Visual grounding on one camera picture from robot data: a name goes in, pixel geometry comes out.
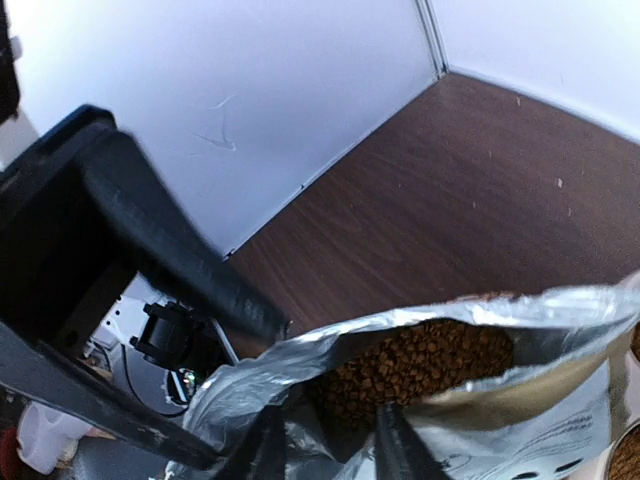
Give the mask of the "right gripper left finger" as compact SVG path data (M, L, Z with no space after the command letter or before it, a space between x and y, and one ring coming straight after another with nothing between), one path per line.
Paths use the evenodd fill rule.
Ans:
M224 465L225 479L284 479L285 425L279 407L265 407Z

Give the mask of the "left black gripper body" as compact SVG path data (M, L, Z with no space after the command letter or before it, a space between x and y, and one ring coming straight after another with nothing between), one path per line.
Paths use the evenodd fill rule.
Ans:
M1 320L58 350L79 350L136 271L89 195L79 154L114 130L83 105L1 175Z

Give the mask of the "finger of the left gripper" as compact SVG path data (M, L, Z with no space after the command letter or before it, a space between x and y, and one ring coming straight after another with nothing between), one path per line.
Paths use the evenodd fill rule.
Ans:
M85 147L82 180L151 286L239 333L286 338L286 316L201 237L132 136L110 132Z
M197 470L215 449L129 397L90 368L1 325L1 385L98 427L116 438Z

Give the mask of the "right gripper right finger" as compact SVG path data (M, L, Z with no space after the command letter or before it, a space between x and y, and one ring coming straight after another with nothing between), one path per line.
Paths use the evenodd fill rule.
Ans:
M384 405L376 412L374 455L377 479L445 478L440 464L395 404Z

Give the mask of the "dog food bag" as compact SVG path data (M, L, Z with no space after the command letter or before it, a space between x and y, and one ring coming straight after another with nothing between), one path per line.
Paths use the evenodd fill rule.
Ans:
M381 312L218 369L186 429L216 453L169 479L562 479L631 415L639 289L562 287Z

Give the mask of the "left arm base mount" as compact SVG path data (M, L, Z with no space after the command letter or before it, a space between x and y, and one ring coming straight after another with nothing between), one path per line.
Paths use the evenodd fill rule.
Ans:
M167 395L177 406L187 407L216 370L238 362L214 320L172 301L147 304L143 312L147 321L129 343L144 360L166 371Z

